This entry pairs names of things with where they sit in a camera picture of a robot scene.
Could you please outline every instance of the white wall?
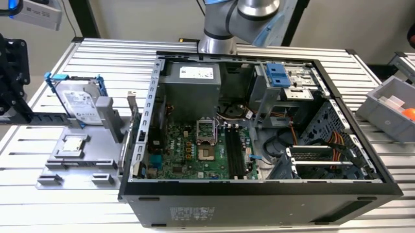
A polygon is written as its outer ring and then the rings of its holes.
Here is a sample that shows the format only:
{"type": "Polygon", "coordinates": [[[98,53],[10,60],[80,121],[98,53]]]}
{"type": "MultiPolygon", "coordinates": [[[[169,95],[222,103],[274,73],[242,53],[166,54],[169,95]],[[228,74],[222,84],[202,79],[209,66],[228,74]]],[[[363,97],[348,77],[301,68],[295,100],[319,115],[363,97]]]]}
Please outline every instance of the white wall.
{"type": "MultiPolygon", "coordinates": [[[[68,0],[64,1],[68,10],[68,16],[74,26],[76,33],[80,36],[70,5],[68,0]]],[[[6,9],[6,3],[4,2],[1,1],[0,3],[1,9],[6,9]]],[[[73,38],[73,31],[69,26],[65,14],[62,14],[60,31],[52,31],[49,29],[12,20],[8,17],[0,17],[0,33],[5,38],[25,40],[28,46],[32,79],[34,76],[42,76],[46,71],[52,70],[73,38]]]]}
{"type": "Polygon", "coordinates": [[[415,0],[311,0],[290,46],[355,49],[367,63],[385,64],[395,51],[413,51],[413,23],[415,0]]]}
{"type": "Polygon", "coordinates": [[[204,16],[196,0],[89,0],[89,3],[102,38],[177,41],[202,36],[204,16]]]}

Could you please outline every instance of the small circuit board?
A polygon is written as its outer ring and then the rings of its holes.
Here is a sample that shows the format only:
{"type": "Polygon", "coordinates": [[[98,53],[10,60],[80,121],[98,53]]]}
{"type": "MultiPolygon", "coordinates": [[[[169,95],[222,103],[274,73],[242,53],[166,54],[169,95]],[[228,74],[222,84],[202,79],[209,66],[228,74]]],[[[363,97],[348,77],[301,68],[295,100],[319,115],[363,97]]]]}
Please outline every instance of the small circuit board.
{"type": "MultiPolygon", "coordinates": [[[[150,179],[233,179],[229,177],[229,164],[226,156],[225,128],[217,127],[214,145],[197,143],[196,124],[169,124],[166,130],[165,148],[161,163],[150,164],[150,179]]],[[[244,179],[257,179],[254,161],[249,161],[246,152],[252,151],[248,130],[238,130],[240,151],[244,179]]]]}

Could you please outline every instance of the green circuit board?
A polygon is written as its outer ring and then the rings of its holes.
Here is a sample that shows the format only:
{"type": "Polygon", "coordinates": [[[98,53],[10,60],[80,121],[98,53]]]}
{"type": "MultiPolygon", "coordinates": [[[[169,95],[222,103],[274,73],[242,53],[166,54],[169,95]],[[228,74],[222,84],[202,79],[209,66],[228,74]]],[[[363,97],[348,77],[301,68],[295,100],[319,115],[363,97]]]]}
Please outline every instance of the green circuit board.
{"type": "MultiPolygon", "coordinates": [[[[249,147],[252,150],[248,130],[241,129],[238,135],[242,146],[249,147]]],[[[240,149],[245,161],[245,149],[242,147],[240,149]]],[[[214,146],[197,146],[196,124],[170,124],[168,126],[165,149],[161,156],[162,163],[161,169],[157,170],[157,179],[229,179],[225,134],[221,127],[217,127],[217,142],[214,146]],[[200,160],[198,149],[206,147],[212,150],[213,158],[209,157],[209,160],[200,160]]],[[[246,179],[257,179],[254,162],[252,162],[252,171],[245,176],[246,179]]]]}

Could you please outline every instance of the blue clip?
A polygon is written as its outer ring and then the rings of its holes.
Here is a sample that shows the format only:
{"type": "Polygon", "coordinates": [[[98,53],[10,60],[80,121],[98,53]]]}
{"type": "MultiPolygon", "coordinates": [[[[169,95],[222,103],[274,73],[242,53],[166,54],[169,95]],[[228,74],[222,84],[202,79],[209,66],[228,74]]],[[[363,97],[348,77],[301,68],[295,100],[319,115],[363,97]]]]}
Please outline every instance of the blue clip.
{"type": "Polygon", "coordinates": [[[100,91],[101,96],[108,96],[102,77],[100,75],[97,75],[96,80],[97,80],[98,91],[100,91]]]}
{"type": "Polygon", "coordinates": [[[56,89],[54,89],[54,86],[50,80],[50,72],[45,73],[44,78],[45,78],[46,85],[50,87],[52,93],[56,94],[56,89]]]}
{"type": "Polygon", "coordinates": [[[62,81],[66,80],[68,78],[69,78],[68,74],[54,74],[50,79],[56,81],[62,81]]]}
{"type": "Polygon", "coordinates": [[[266,75],[270,79],[272,87],[289,87],[290,81],[281,64],[266,63],[266,75]]]}
{"type": "Polygon", "coordinates": [[[220,2],[224,2],[224,1],[229,1],[229,0],[205,0],[205,5],[216,4],[216,3],[220,3],[220,2]]]}
{"type": "Polygon", "coordinates": [[[249,158],[261,160],[261,157],[260,157],[260,156],[252,155],[252,154],[249,154],[249,158]]]}
{"type": "Polygon", "coordinates": [[[8,0],[8,9],[13,9],[17,6],[18,0],[8,0]]]}

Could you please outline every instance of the aluminum extrusion table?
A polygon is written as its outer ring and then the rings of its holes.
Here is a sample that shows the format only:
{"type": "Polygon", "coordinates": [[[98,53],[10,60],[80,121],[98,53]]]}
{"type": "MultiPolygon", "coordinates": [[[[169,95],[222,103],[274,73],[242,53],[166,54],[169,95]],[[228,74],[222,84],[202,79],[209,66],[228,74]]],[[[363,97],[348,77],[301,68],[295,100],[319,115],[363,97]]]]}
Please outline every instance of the aluminum extrusion table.
{"type": "MultiPolygon", "coordinates": [[[[105,79],[108,94],[114,99],[114,108],[126,116],[128,91],[136,91],[137,104],[144,105],[157,50],[196,52],[196,44],[84,39],[69,45],[52,74],[93,77],[98,73],[105,79]]],[[[359,56],[345,50],[260,49],[238,45],[237,53],[244,56],[319,59],[352,111],[364,102],[365,93],[380,84],[359,56]]],[[[29,106],[37,112],[64,111],[45,84],[29,106]]],[[[0,226],[13,227],[0,227],[0,232],[415,232],[415,144],[393,142],[369,123],[357,120],[404,196],[341,226],[288,229],[142,228],[128,204],[117,203],[117,190],[36,190],[36,179],[62,128],[12,126],[0,142],[0,167],[4,168],[0,169],[0,226]]]]}

